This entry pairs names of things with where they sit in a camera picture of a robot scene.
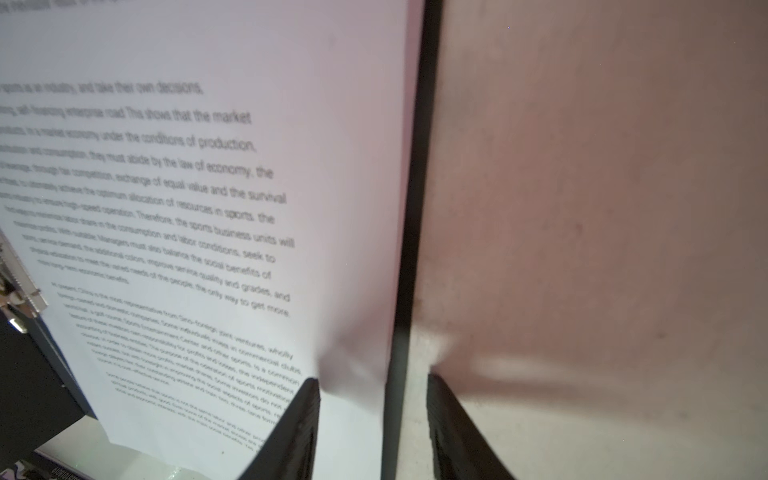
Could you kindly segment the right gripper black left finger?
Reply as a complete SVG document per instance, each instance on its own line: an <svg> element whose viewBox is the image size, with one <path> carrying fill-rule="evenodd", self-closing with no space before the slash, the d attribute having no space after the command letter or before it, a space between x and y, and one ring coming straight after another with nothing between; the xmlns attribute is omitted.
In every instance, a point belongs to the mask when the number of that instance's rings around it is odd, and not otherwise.
<svg viewBox="0 0 768 480"><path fill-rule="evenodd" d="M320 416L320 388L307 378L240 480L311 480Z"/></svg>

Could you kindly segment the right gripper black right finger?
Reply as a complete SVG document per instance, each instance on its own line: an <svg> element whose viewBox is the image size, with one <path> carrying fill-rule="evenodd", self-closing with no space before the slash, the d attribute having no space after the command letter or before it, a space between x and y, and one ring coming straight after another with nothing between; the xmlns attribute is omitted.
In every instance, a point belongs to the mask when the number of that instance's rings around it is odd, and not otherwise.
<svg viewBox="0 0 768 480"><path fill-rule="evenodd" d="M435 479L514 480L445 380L430 373L426 410Z"/></svg>

